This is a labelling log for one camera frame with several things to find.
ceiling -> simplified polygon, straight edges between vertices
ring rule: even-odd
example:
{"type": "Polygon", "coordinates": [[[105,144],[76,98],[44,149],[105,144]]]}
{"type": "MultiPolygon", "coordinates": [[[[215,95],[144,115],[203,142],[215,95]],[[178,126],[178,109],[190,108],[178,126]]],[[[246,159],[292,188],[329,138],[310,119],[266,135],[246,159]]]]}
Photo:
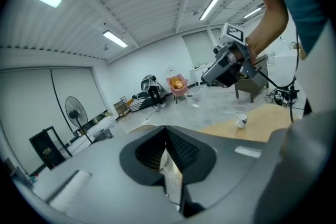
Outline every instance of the ceiling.
{"type": "Polygon", "coordinates": [[[56,51],[112,62],[156,40],[243,16],[261,0],[219,0],[207,19],[199,18],[211,0],[62,0],[52,8],[38,0],[9,0],[0,19],[0,48],[56,51]],[[112,31],[122,48],[102,33],[112,31]]]}

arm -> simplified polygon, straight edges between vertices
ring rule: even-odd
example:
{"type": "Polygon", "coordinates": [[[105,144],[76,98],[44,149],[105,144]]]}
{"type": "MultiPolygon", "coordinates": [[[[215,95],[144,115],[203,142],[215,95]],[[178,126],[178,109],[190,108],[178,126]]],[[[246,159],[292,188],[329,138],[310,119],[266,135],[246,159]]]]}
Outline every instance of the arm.
{"type": "Polygon", "coordinates": [[[256,29],[246,37],[252,63],[259,53],[282,34],[288,22],[288,12],[284,0],[263,1],[266,6],[264,16],[256,29]]]}

floor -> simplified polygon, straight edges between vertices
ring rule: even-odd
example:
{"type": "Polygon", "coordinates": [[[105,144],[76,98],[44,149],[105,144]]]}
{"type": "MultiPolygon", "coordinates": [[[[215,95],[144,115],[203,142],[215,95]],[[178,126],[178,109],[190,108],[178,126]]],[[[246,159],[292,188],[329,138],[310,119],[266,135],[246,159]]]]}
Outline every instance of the floor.
{"type": "MultiPolygon", "coordinates": [[[[277,85],[287,84],[290,78],[286,78],[285,74],[278,74],[274,65],[268,65],[268,73],[277,85]]],[[[296,82],[295,88],[301,90],[298,93],[298,101],[295,103],[295,108],[303,109],[306,101],[306,95],[302,91],[302,87],[296,82]]],[[[255,109],[263,104],[265,95],[271,92],[274,86],[269,85],[255,97],[254,103],[250,102],[250,94],[239,92],[239,99],[236,98],[234,86],[230,88],[222,87],[207,87],[204,86],[198,108],[191,106],[193,103],[190,97],[180,97],[178,103],[175,104],[172,95],[167,97],[166,106],[159,112],[156,112],[153,107],[149,107],[140,111],[130,112],[125,117],[118,120],[121,128],[126,133],[134,128],[144,124],[156,125],[178,125],[192,130],[201,130],[207,126],[215,125],[219,122],[235,119],[237,115],[255,109]]],[[[293,109],[294,115],[302,117],[303,110],[293,109]]]]}

pedestal fan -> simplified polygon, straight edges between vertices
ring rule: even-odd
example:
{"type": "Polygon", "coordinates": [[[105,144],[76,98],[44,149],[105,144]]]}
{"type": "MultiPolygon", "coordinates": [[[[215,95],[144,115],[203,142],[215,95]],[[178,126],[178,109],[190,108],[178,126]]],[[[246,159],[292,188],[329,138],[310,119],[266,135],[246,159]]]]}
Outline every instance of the pedestal fan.
{"type": "Polygon", "coordinates": [[[65,110],[70,121],[74,126],[79,127],[82,130],[82,133],[87,137],[87,139],[92,143],[89,136],[86,134],[83,129],[83,125],[88,122],[88,116],[82,106],[82,104],[75,97],[69,96],[65,101],[65,110]]]}

white cup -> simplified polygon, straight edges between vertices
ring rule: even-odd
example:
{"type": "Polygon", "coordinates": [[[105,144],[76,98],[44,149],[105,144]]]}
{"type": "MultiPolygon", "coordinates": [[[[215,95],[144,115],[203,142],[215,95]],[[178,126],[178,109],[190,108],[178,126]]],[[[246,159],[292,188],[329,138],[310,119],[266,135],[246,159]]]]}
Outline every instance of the white cup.
{"type": "Polygon", "coordinates": [[[237,116],[236,126],[240,129],[245,128],[247,123],[247,115],[246,114],[239,114],[237,116]]]}

